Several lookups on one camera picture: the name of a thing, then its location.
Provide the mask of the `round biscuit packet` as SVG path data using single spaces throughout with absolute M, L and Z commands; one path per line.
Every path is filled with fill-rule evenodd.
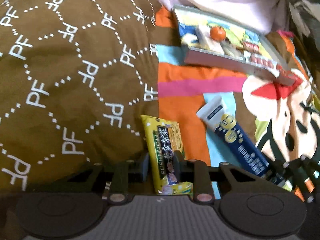
M 238 51 L 232 44 L 228 42 L 221 42 L 221 47 L 224 51 L 224 54 L 234 58 L 242 58 L 242 53 Z

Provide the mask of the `grey tray with drawing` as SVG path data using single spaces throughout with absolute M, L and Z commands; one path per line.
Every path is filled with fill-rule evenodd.
M 184 62 L 219 67 L 291 86 L 296 76 L 259 31 L 193 7 L 176 5 Z

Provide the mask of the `quail egg packet red label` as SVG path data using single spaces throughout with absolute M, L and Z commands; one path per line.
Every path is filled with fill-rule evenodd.
M 247 41 L 242 41 L 243 50 L 254 53 L 254 54 L 260 54 L 260 48 L 257 44 Z

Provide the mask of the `colourful cartoon monkey blanket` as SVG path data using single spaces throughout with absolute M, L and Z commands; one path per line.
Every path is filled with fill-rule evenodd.
M 275 46 L 299 77 L 291 87 L 215 67 L 186 66 L 179 31 L 171 12 L 156 13 L 159 116 L 179 123 L 187 158 L 216 166 L 237 164 L 229 148 L 196 116 L 215 96 L 225 101 L 251 141 L 271 159 L 301 155 L 319 160 L 319 91 L 304 64 L 300 41 L 284 31 L 270 33 Z

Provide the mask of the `red snack packet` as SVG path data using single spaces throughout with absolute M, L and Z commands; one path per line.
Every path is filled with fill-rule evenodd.
M 279 64 L 276 65 L 276 70 L 279 72 L 279 77 L 277 78 L 277 80 L 282 84 L 290 86 L 296 81 L 302 81 L 302 79 L 298 75 L 290 70 L 285 70 Z

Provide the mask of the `pink sausage packet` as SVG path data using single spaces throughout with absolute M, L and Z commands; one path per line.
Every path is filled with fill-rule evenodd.
M 280 76 L 280 71 L 277 70 L 277 61 L 268 59 L 258 54 L 251 54 L 249 56 L 246 56 L 245 60 L 247 63 L 250 63 L 262 70 L 266 70 L 276 78 Z

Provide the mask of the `brown PF patterned pillow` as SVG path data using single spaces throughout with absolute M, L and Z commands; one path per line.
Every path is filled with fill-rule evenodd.
M 17 198 L 146 149 L 158 115 L 157 0 L 1 0 L 1 239 Z

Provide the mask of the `beige rice cracker bar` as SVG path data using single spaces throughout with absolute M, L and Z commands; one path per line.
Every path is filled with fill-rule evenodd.
M 217 41 L 214 41 L 209 34 L 209 29 L 197 28 L 196 33 L 198 36 L 198 40 L 202 49 L 214 52 L 216 54 L 224 55 L 223 48 L 221 44 Z

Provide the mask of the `orange mandarin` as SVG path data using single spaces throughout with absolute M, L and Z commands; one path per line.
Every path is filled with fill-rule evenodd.
M 209 34 L 211 39 L 217 42 L 221 42 L 226 39 L 226 31 L 220 26 L 212 27 Z

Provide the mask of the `clear bag of clothes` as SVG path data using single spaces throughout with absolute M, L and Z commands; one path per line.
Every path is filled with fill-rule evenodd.
M 287 6 L 310 60 L 319 63 L 319 0 L 287 0 Z

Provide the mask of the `yellow green snack packet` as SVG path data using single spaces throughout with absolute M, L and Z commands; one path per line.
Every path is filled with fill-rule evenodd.
M 178 151 L 185 156 L 178 122 L 149 115 L 141 115 L 140 118 L 145 131 L 155 192 L 160 195 L 191 194 L 193 184 L 180 182 L 176 176 L 174 153 Z

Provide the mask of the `blue white tube packet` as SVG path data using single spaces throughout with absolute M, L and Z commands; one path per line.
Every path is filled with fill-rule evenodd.
M 271 170 L 266 157 L 238 124 L 221 96 L 208 101 L 196 115 L 228 147 L 244 170 L 279 187 L 285 185 L 286 180 Z

